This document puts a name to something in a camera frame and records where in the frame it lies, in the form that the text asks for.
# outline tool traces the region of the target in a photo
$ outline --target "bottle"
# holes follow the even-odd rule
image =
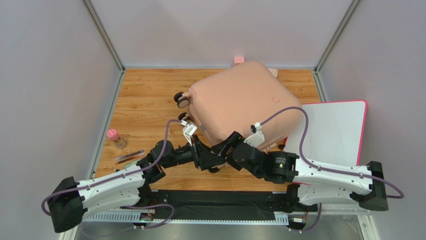
[[[120,136],[115,129],[109,129],[106,136],[114,142],[118,149],[123,149],[126,146],[126,141]]]

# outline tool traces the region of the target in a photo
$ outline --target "wooden tabletop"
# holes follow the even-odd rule
[[[123,169],[128,161],[115,165],[113,159],[138,150],[149,151],[164,139],[166,122],[177,119],[185,109],[177,107],[173,96],[185,92],[193,83],[224,69],[127,69],[109,128],[116,129],[127,141],[124,149],[118,149],[106,139],[96,170],[102,177]],[[320,102],[311,70],[280,69],[278,80],[302,103]],[[208,145],[202,132],[200,140]],[[185,145],[182,126],[171,123],[168,140],[175,148]],[[166,176],[151,184],[158,190],[216,190],[216,191],[272,191],[285,192],[286,184],[273,184],[255,178],[242,169],[222,168],[218,173],[200,171],[194,163],[170,167]]]

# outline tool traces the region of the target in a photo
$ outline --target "suitcase shell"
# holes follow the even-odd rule
[[[262,122],[281,109],[301,107],[299,100],[279,82],[268,68],[247,61],[194,83],[182,97],[189,98],[188,113],[211,146],[233,131],[249,137],[251,125]],[[302,117],[291,109],[262,126],[265,141],[259,150],[268,150],[298,126]]]

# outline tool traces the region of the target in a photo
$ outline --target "caster wheel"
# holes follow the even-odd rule
[[[189,104],[190,104],[190,100],[187,97],[183,97],[179,99],[179,101],[177,101],[177,107],[180,109],[184,109],[188,107]]]
[[[212,168],[209,168],[208,169],[208,171],[211,173],[211,174],[215,174],[215,173],[217,173],[217,172],[219,172],[221,169],[220,168],[217,168],[217,167],[212,167]]]
[[[177,119],[179,119],[179,120],[181,120],[182,121],[182,119],[184,119],[184,117],[187,115],[187,113],[186,112],[182,112],[181,114],[179,114],[179,116],[177,117]]]
[[[182,97],[183,92],[178,92],[174,95],[173,100],[177,103],[179,98]]]

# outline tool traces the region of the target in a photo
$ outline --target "white wall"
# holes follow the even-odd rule
[[[125,66],[314,67],[351,0],[93,0]]]
[[[119,72],[79,0],[0,3],[0,239],[57,239],[43,198],[85,178]]]
[[[368,101],[361,163],[382,162],[406,195],[374,213],[383,240],[426,236],[425,12],[424,0],[363,1],[321,73],[330,101]]]

